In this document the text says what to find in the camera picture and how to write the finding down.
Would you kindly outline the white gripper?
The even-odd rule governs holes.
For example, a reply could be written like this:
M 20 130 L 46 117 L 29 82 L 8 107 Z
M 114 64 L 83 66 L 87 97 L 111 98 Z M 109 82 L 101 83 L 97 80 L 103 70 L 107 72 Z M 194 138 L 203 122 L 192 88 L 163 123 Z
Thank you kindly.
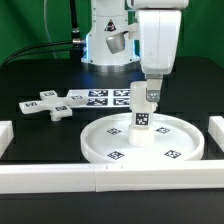
M 179 38 L 181 11 L 136 9 L 141 68 L 146 75 L 146 99 L 159 102 L 163 76 L 174 65 Z

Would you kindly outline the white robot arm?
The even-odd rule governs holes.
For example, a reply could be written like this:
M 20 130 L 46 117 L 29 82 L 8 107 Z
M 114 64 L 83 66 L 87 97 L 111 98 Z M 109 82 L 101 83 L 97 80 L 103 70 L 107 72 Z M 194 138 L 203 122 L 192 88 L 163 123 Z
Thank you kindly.
M 135 63 L 147 80 L 146 99 L 160 100 L 163 77 L 173 68 L 181 11 L 189 0 L 91 0 L 85 67 L 120 72 Z

